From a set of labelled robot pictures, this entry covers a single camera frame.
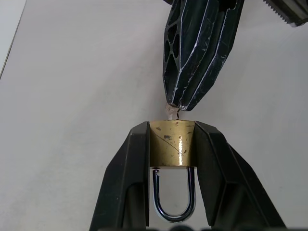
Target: gold metal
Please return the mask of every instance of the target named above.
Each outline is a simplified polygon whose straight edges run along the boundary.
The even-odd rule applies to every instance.
[[[150,167],[195,167],[194,121],[150,122]]]

